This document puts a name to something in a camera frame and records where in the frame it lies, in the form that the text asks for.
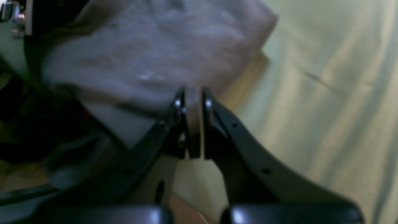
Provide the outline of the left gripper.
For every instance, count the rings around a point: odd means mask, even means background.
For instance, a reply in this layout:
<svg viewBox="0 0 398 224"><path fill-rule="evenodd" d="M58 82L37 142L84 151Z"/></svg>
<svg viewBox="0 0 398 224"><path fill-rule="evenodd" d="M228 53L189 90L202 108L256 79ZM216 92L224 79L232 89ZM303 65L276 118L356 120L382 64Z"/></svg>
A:
<svg viewBox="0 0 398 224"><path fill-rule="evenodd" d="M1 71L35 85L42 63L59 42L78 34L88 0L2 0Z"/></svg>

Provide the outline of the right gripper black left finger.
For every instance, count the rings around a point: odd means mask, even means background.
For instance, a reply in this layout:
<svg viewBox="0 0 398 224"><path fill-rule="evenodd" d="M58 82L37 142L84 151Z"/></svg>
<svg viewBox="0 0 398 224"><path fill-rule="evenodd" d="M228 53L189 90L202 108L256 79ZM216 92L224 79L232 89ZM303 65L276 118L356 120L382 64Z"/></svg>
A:
<svg viewBox="0 0 398 224"><path fill-rule="evenodd" d="M184 150L185 88L165 115L110 168L41 203L33 224L173 224L167 207L173 175Z"/></svg>

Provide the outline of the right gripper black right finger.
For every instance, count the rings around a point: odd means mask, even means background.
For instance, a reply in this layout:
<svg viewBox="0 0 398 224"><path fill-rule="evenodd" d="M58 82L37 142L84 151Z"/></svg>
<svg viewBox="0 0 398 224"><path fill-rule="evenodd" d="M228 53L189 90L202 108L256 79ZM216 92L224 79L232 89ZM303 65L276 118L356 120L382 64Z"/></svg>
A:
<svg viewBox="0 0 398 224"><path fill-rule="evenodd" d="M205 88L204 154L223 175L222 224L363 224L359 207L296 173L268 152Z"/></svg>

